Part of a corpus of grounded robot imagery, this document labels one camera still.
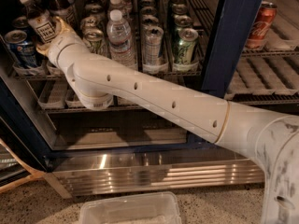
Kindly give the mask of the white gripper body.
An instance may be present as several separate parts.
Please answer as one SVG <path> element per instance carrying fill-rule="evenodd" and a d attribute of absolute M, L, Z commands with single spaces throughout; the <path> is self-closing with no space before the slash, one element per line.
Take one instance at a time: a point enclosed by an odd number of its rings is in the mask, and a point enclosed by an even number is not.
<path fill-rule="evenodd" d="M 76 33 L 62 33 L 50 43 L 48 58 L 52 64 L 66 73 L 67 69 L 85 52 L 86 46 Z"/>

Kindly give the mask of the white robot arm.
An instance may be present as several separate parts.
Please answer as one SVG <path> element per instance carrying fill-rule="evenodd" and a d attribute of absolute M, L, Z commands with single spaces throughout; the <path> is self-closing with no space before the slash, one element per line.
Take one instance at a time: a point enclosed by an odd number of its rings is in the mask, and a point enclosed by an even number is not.
<path fill-rule="evenodd" d="M 81 103 L 100 110 L 116 95 L 210 143 L 251 159 L 264 172 L 262 224 L 299 224 L 299 117 L 195 91 L 88 50 L 61 18 L 37 51 L 64 72 Z"/>

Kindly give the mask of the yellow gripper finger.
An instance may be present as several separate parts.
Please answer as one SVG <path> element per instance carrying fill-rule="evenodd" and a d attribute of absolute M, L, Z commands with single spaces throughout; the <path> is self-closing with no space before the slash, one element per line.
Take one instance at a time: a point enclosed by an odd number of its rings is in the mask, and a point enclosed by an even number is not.
<path fill-rule="evenodd" d="M 74 38 L 77 34 L 74 29 L 61 17 L 54 16 L 55 23 L 55 38 Z"/>
<path fill-rule="evenodd" d="M 47 44 L 36 44 L 36 51 L 43 56 L 48 57 L 50 55 L 50 43 Z"/>

